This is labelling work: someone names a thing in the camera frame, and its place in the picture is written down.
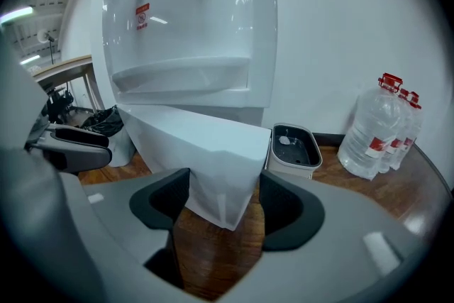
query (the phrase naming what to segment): red bottle cap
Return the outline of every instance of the red bottle cap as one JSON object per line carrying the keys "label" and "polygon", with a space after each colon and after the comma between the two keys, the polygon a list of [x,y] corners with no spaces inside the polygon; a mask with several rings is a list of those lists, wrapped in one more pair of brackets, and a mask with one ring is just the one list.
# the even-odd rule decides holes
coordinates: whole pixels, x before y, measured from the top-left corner
{"label": "red bottle cap", "polygon": [[384,73],[382,78],[378,79],[378,85],[380,87],[394,93],[399,91],[399,88],[403,83],[402,79],[389,73]]}
{"label": "red bottle cap", "polygon": [[417,104],[419,102],[419,95],[415,91],[410,92],[409,96],[410,102],[413,102],[414,104]]}
{"label": "red bottle cap", "polygon": [[400,89],[400,92],[399,92],[399,98],[400,99],[404,99],[405,101],[408,101],[406,98],[408,97],[409,95],[409,92],[405,89]]}

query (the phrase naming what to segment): small bin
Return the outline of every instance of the small bin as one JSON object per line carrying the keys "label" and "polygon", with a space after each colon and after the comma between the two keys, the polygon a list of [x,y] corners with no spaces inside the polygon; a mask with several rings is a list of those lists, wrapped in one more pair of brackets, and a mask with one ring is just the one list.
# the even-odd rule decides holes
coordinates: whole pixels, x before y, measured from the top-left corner
{"label": "small bin", "polygon": [[[281,136],[288,137],[290,144],[279,141]],[[312,173],[320,167],[323,159],[314,136],[306,128],[279,123],[272,129],[268,170],[312,178]]]}

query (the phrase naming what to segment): black trash bag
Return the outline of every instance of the black trash bag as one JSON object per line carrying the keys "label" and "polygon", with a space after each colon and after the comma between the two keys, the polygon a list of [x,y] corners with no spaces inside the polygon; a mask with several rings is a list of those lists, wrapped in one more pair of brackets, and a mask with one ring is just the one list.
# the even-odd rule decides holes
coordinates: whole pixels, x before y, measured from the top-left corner
{"label": "black trash bag", "polygon": [[114,136],[123,128],[123,122],[118,109],[114,106],[90,116],[80,128],[109,137]]}

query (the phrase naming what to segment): wooden floor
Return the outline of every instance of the wooden floor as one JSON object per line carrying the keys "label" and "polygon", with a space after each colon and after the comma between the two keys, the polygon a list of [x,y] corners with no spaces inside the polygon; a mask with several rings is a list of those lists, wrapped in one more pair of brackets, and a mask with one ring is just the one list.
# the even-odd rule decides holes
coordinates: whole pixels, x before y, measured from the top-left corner
{"label": "wooden floor", "polygon": [[[374,199],[411,231],[431,239],[450,201],[450,193],[417,149],[410,150],[399,171],[378,175],[373,181],[344,170],[336,157],[337,148],[321,147],[321,152],[323,164],[314,173],[314,180]],[[82,184],[94,184],[149,174],[136,153],[125,167],[83,172],[79,179]],[[258,261],[264,235],[258,188],[235,231],[214,226],[185,208],[174,227],[184,290],[207,300],[219,298]]]}

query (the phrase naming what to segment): plastic water jug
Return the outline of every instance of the plastic water jug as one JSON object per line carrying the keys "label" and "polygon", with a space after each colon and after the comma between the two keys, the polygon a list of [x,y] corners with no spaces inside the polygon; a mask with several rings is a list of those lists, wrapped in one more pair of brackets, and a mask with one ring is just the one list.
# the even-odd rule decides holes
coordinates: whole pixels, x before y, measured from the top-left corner
{"label": "plastic water jug", "polygon": [[372,180],[380,159],[402,127],[401,102],[396,96],[402,79],[383,74],[379,86],[358,100],[353,125],[338,152],[342,166],[350,173]]}
{"label": "plastic water jug", "polygon": [[409,92],[407,90],[400,89],[398,100],[402,110],[403,123],[397,137],[391,142],[390,145],[388,145],[382,159],[380,160],[380,165],[378,167],[378,171],[380,173],[386,173],[389,171],[389,166],[394,161],[396,153],[404,145],[406,136],[412,127],[413,111],[411,110],[411,106],[407,100],[408,96]]}
{"label": "plastic water jug", "polygon": [[411,107],[413,122],[411,124],[411,128],[406,133],[404,142],[401,144],[399,150],[396,152],[391,162],[391,168],[393,170],[398,170],[400,168],[402,160],[405,158],[405,155],[409,152],[411,146],[414,144],[423,125],[422,108],[420,105],[418,105],[419,95],[416,92],[410,92],[410,97],[411,98],[409,100],[409,104]]}

